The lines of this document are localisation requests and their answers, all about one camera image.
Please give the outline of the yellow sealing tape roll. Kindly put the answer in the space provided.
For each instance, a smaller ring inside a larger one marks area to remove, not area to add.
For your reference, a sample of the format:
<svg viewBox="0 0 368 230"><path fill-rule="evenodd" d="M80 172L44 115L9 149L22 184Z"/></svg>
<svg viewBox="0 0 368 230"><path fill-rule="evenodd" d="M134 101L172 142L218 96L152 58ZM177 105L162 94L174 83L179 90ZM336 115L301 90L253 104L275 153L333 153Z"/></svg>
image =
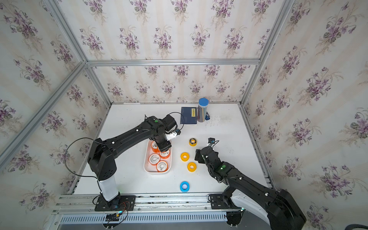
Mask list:
<svg viewBox="0 0 368 230"><path fill-rule="evenodd" d="M183 152L180 156L181 160L183 162L187 162L190 159L190 155L188 152Z"/></svg>
<svg viewBox="0 0 368 230"><path fill-rule="evenodd" d="M197 145L197 139L191 138L189 140L189 145L192 146L192 147L196 146Z"/></svg>
<svg viewBox="0 0 368 230"><path fill-rule="evenodd" d="M188 169L189 172L192 172L192 173L195 172L196 169L197 169L196 163L194 163L194 162L188 163L187 169Z"/></svg>

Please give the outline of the orange sealing tape roll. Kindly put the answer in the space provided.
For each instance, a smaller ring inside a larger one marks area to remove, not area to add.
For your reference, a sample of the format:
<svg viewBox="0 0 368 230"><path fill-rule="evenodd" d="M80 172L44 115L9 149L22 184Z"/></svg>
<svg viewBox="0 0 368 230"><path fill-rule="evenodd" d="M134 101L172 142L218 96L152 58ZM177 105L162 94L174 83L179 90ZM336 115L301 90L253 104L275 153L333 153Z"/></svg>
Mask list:
<svg viewBox="0 0 368 230"><path fill-rule="evenodd" d="M156 164L156 170L159 173L166 172L168 170L168 163L166 161L159 161Z"/></svg>
<svg viewBox="0 0 368 230"><path fill-rule="evenodd" d="M156 143L155 141L153 141L153 142L151 143L151 150L152 150L154 153L159 153L159 152L160 152L160 150L159 150L159 148L158 148L158 146L157 146L157 143Z"/></svg>
<svg viewBox="0 0 368 230"><path fill-rule="evenodd" d="M149 156L149 163L151 165L157 165L161 160L161 157L158 153L153 153Z"/></svg>
<svg viewBox="0 0 368 230"><path fill-rule="evenodd" d="M161 159L167 159L171 156L171 152L170 150L164 151L164 152L160 152L159 153Z"/></svg>

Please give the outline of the blue sealing tape roll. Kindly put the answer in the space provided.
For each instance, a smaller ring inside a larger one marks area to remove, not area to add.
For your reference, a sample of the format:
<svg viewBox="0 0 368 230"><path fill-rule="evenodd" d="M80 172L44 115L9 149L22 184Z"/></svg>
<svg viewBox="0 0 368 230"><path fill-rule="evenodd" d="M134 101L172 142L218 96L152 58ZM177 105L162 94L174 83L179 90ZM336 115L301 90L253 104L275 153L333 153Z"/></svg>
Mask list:
<svg viewBox="0 0 368 230"><path fill-rule="evenodd" d="M187 193L190 190L190 185L187 181L183 181L180 184L180 191L183 193Z"/></svg>

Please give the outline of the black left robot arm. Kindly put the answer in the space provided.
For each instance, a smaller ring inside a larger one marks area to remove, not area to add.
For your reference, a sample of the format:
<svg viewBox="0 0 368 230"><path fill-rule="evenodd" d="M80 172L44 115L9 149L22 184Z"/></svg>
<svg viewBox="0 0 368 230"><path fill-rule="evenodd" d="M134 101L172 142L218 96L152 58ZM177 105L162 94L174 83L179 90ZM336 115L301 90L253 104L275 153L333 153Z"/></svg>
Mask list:
<svg viewBox="0 0 368 230"><path fill-rule="evenodd" d="M109 210L118 210L123 204L115 181L116 158L144 140L152 140L160 151L167 151L172 147L170 140L180 134L181 129L175 119L167 115L162 119L146 117L139 125L123 134L107 140L95 139L87 163L95 173L102 197L101 203L106 204Z"/></svg>

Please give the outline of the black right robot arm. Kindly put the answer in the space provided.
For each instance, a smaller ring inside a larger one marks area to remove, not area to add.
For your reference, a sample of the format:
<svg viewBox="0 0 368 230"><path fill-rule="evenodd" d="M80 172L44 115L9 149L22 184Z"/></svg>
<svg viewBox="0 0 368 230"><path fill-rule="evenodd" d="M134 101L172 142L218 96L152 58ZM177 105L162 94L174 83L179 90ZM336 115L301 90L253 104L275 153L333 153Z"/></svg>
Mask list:
<svg viewBox="0 0 368 230"><path fill-rule="evenodd" d="M228 186L221 194L208 196L212 209L238 209L229 212L228 224L238 224L242 217L240 205L232 201L232 194L238 190L260 205L272 230L301 230L304 227L306 217L288 191L261 185L232 164L221 161L211 146L197 149L195 154L195 160L207 166L212 178Z"/></svg>

